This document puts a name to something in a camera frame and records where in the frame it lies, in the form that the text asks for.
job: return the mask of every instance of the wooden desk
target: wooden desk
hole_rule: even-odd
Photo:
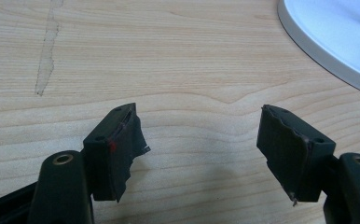
[[[0,196],[137,103],[152,150],[97,223],[324,223],[292,207],[256,148],[260,107],[287,108],[360,152],[360,91],[290,39],[277,1],[0,1]]]

